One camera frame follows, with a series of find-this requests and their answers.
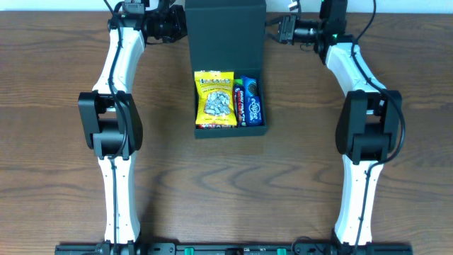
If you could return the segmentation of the dark green box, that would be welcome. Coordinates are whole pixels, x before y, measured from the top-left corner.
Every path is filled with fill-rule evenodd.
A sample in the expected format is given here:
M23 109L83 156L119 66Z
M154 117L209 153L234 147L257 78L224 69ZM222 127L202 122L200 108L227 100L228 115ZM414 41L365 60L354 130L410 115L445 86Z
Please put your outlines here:
M195 137L249 137L268 130L263 84L265 0L186 0L192 71L233 71L258 83L263 123L240 128L195 128Z

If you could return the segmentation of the blue Oreo cookie pack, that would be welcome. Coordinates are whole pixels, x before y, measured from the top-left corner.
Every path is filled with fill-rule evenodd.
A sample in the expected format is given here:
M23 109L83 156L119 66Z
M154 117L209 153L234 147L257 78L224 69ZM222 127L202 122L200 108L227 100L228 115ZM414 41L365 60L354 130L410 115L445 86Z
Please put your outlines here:
M245 97L258 96L258 83L254 78L241 76Z

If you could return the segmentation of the purple Dairy Milk bar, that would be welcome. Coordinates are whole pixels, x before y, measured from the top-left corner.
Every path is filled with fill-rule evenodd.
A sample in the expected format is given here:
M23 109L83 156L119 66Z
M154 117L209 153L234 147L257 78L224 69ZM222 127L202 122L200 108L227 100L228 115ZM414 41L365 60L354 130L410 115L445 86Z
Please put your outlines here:
M246 113L245 113L245 93L242 86L238 84L234 85L234 99L235 99L235 111L237 118L238 127L246 127Z

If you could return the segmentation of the blue Eclipse mint pack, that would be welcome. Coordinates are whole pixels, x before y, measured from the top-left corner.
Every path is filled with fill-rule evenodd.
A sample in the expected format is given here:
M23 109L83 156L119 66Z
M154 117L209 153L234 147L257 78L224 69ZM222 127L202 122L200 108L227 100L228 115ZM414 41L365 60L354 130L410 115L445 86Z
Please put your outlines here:
M246 98L246 124L247 126L257 126L263 123L260 98L249 96Z

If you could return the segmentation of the yellow seed snack bag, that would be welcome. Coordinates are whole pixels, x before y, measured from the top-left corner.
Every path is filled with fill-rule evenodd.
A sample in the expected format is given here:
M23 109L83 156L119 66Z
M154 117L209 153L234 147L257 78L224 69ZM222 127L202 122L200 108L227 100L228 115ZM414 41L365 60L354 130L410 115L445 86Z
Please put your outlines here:
M236 126L234 72L197 71L194 80L198 94L195 124Z

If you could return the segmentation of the red Hacks candy bag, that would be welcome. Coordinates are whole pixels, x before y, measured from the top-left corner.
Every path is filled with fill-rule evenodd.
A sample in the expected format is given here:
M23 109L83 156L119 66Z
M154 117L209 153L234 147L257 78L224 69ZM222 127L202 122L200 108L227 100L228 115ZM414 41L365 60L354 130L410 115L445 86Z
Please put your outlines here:
M236 128L235 125L221 125L221 124L216 124L216 123L210 123L210 124L197 124L196 125L197 129L224 129L224 128Z

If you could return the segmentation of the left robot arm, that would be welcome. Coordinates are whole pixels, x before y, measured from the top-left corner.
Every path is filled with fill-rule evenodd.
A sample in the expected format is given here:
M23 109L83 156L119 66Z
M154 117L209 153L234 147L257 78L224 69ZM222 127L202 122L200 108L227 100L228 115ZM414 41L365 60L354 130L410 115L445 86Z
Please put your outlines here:
M98 81L82 92L78 107L86 144L93 150L104 180L105 240L133 244L140 234L135 205L134 166L142 146L143 126L132 96L137 65L152 38L155 45L187 35L182 5L159 0L124 0L108 7L110 43Z

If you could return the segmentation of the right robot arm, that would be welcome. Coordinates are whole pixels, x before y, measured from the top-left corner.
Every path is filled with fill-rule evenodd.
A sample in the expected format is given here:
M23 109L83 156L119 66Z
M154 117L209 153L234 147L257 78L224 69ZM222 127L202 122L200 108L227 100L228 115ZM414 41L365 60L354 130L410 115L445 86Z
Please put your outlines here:
M402 95L388 90L362 57L359 38L346 32L346 0L323 0L316 21L305 20L299 1L293 15L266 23L280 44L310 45L333 73L345 102L336 126L336 148L344 166L340 213L333 229L337 243L358 251L372 242L371 218L377 181L384 165L398 156L406 138Z

